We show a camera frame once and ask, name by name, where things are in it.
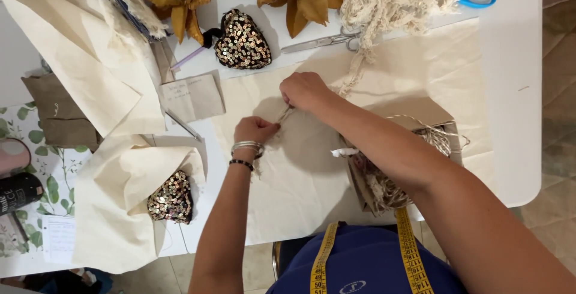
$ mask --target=person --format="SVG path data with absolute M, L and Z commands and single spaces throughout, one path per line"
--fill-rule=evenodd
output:
M 476 176 L 395 123 L 330 91 L 316 73 L 280 84 L 284 101 L 338 131 L 414 201 L 450 261 L 418 245 L 437 294 L 574 293 L 574 277 Z M 265 143 L 281 127 L 258 117 L 238 123 L 235 142 Z M 233 158 L 248 163 L 255 151 Z M 189 294 L 240 294 L 251 171 L 231 164 L 199 240 Z M 310 240 L 268 293 L 309 293 L 323 235 Z M 412 293 L 398 235 L 370 226 L 342 226 L 326 266 L 328 293 Z

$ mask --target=blue shirt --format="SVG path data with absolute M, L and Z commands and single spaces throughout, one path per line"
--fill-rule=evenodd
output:
M 308 294 L 310 273 L 322 238 L 310 240 L 267 294 Z M 422 264 L 436 294 L 467 293 L 452 268 L 418 244 Z M 326 263 L 328 294 L 412 294 L 398 234 L 370 226 L 339 226 Z

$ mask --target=yellow tape measure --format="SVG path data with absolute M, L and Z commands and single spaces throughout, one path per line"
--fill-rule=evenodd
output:
M 396 221 L 398 224 L 398 238 L 400 239 L 400 252 L 402 253 L 402 260 L 404 261 L 408 282 L 412 288 L 412 294 L 434 294 L 420 259 L 420 253 L 416 246 L 406 208 L 396 211 Z M 310 273 L 310 294 L 328 293 L 326 290 L 326 261 L 334 246 L 337 228 L 338 222 L 332 223 L 328 225 L 328 229 L 324 234 L 320 251 L 318 251 Z

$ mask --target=handwritten note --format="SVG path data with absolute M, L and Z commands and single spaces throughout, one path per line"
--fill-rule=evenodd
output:
M 224 114 L 212 75 L 191 77 L 161 85 L 164 106 L 186 123 Z
M 42 239 L 45 261 L 71 264 L 76 220 L 73 217 L 43 215 Z

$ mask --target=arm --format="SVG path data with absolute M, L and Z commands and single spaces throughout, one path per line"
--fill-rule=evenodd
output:
M 572 293 L 576 278 L 476 176 L 408 130 L 328 90 L 314 73 L 284 100 L 350 140 L 412 198 L 471 293 Z
M 258 117 L 244 118 L 236 126 L 234 141 L 265 143 L 280 128 Z M 252 163 L 255 150 L 241 148 L 232 156 Z M 232 164 L 198 242 L 189 294 L 241 294 L 242 257 L 246 240 L 250 169 Z

